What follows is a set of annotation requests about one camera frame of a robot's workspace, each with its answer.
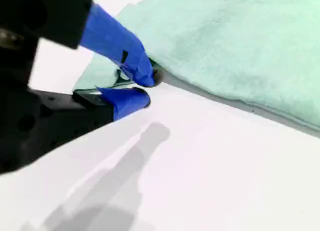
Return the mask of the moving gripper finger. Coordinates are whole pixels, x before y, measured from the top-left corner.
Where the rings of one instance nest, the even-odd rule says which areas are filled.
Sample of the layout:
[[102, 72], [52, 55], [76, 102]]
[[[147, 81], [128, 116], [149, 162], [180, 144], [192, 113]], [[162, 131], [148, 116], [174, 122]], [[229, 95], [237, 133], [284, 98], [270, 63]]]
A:
[[124, 75], [127, 82], [151, 88], [161, 82], [138, 37], [93, 0], [40, 0], [41, 37], [94, 52], [76, 88], [106, 88]]

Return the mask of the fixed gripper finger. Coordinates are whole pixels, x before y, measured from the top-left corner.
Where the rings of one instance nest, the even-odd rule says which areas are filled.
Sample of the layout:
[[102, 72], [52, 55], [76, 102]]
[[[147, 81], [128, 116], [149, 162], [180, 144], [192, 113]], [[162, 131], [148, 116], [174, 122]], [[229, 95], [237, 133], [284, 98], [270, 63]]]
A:
[[47, 154], [74, 139], [147, 108], [141, 88], [97, 88], [97, 94], [76, 89], [73, 94], [41, 92], [39, 151]]

